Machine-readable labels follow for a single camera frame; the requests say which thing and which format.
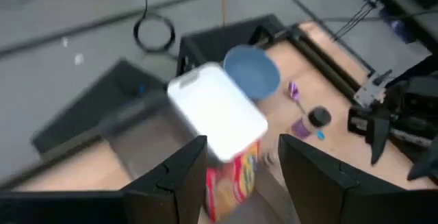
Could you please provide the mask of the red ramen packet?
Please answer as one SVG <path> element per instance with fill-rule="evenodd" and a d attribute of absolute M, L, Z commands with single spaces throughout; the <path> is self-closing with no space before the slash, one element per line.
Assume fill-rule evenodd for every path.
<path fill-rule="evenodd" d="M 259 144 L 257 140 L 232 161 L 207 169 L 204 206 L 212 222 L 215 223 L 230 214 L 252 195 Z"/>

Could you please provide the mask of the grey desk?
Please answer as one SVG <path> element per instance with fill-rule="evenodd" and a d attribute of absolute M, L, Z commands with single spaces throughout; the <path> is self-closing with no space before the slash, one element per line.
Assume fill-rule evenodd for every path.
<path fill-rule="evenodd" d="M 404 23 L 406 31 L 438 54 L 438 0 L 381 0 Z"/>

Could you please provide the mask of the white plastic bin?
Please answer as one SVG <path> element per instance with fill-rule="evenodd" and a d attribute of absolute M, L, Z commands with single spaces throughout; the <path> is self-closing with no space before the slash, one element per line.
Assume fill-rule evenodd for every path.
<path fill-rule="evenodd" d="M 207 137 L 209 152 L 221 162 L 232 161 L 268 130 L 263 113 L 217 63 L 172 79 L 167 95 L 192 131 Z"/>

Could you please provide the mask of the grey translucent plastic bin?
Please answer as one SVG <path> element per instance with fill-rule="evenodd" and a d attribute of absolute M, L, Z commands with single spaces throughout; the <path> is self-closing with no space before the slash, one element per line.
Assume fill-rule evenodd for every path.
<path fill-rule="evenodd" d="M 99 128 L 134 179 L 196 138 L 164 92 L 123 105 L 108 114 Z"/>

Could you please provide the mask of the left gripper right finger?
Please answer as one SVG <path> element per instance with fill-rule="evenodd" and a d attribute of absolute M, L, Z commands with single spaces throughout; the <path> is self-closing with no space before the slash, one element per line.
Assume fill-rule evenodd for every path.
<path fill-rule="evenodd" d="M 394 224 L 379 196 L 393 185 L 289 134 L 279 136 L 278 154 L 302 224 Z"/>

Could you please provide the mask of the black flat panel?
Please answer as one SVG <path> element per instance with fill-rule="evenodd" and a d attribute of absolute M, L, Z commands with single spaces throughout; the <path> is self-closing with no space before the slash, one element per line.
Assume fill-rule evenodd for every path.
<path fill-rule="evenodd" d="M 164 82 L 121 58 L 37 132 L 31 143 L 39 153 L 46 153 L 92 129 L 111 111 L 163 87 Z"/>

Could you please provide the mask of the purple label spice jar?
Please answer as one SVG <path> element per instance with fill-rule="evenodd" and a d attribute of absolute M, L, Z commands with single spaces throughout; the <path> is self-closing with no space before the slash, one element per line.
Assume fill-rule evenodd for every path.
<path fill-rule="evenodd" d="M 330 122 L 331 113 L 324 106 L 316 106 L 295 121 L 291 126 L 291 131 L 299 139 L 306 139 Z"/>

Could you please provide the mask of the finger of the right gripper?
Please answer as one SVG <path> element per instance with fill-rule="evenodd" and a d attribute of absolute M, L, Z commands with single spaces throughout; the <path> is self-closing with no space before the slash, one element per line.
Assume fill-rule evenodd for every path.
<path fill-rule="evenodd" d="M 407 179 L 414 180 L 438 170 L 438 136 L 435 136 L 428 150 L 425 151 L 419 160 L 411 167 Z"/>
<path fill-rule="evenodd" d="M 384 118 L 373 118 L 370 121 L 370 135 L 372 141 L 371 164 L 374 165 L 380 159 L 389 135 L 391 126 L 390 121 Z"/>

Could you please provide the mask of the silver mounting bracket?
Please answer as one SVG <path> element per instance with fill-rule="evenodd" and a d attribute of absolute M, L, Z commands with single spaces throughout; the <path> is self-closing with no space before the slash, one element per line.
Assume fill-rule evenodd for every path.
<path fill-rule="evenodd" d="M 373 74 L 355 93 L 354 100 L 362 107 L 369 107 L 382 93 L 387 77 Z"/>

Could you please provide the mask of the rainbow spoon blue handle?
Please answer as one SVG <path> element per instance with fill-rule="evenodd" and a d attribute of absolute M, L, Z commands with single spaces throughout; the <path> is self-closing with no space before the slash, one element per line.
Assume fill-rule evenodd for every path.
<path fill-rule="evenodd" d="M 299 96 L 300 96 L 300 94 L 299 94 L 299 91 L 298 91 L 298 86 L 297 86 L 297 84 L 295 84 L 294 82 L 290 82 L 289 85 L 288 85 L 288 93 L 289 93 L 289 96 L 290 96 L 290 98 L 292 99 L 292 101 L 293 101 L 293 102 L 299 107 L 300 111 L 302 112 L 302 115 L 303 115 L 305 112 L 307 112 L 307 111 L 303 108 L 303 106 L 301 105 L 301 103 L 299 102 Z M 317 132 L 314 133 L 314 134 L 316 134 L 317 138 L 320 139 L 320 140 L 324 140 L 324 139 L 325 139 L 325 135 L 324 135 L 322 129 L 319 130 L 319 131 L 317 131 Z"/>

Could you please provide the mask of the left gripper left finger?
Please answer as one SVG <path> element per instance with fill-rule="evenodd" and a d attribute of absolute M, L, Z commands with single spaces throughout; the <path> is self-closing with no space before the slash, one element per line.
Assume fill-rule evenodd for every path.
<path fill-rule="evenodd" d="M 122 188 L 128 224 L 198 224 L 205 197 L 207 137 L 197 136 Z"/>

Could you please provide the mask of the blue bowl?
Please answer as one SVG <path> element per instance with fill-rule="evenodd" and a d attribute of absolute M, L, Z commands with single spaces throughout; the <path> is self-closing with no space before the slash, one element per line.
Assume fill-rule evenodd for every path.
<path fill-rule="evenodd" d="M 253 100 L 267 99 L 279 88 L 279 69 L 268 54 L 259 47 L 238 45 L 224 57 L 223 69 Z"/>

